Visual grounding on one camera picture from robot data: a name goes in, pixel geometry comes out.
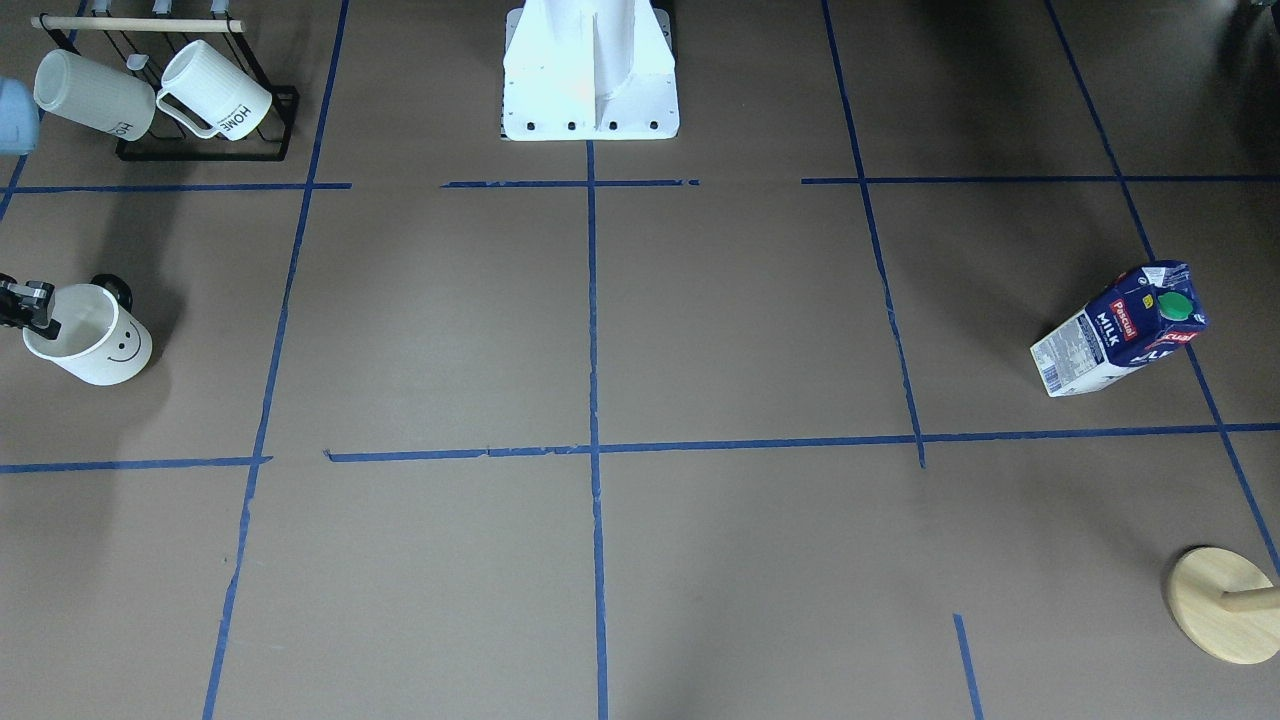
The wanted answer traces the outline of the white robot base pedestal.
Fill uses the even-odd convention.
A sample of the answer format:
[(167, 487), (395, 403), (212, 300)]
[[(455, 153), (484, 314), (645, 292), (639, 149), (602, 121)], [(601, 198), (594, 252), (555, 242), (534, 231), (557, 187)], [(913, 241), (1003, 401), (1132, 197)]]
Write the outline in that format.
[(681, 123), (671, 1), (526, 1), (506, 15), (500, 133), (659, 141)]

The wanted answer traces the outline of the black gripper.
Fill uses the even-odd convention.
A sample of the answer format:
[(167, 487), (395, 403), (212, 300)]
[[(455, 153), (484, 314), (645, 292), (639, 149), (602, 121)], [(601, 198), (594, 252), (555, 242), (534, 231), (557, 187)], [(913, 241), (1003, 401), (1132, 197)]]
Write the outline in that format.
[(55, 286), (47, 282), (19, 284), (15, 278), (1, 275), (1, 324), (56, 341), (61, 324), (51, 318), (54, 291)]

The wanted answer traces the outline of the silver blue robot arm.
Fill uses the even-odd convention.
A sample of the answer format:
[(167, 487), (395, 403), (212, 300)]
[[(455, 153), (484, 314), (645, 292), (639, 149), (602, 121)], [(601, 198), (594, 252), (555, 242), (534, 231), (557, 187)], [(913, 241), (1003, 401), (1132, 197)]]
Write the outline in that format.
[[(38, 143), (38, 108), (32, 92), (18, 79), (1, 78), (1, 154), (26, 156)], [(29, 331), (54, 341), (61, 323), (52, 316), (55, 286), (42, 281), (19, 283), (1, 274), (1, 324)]]

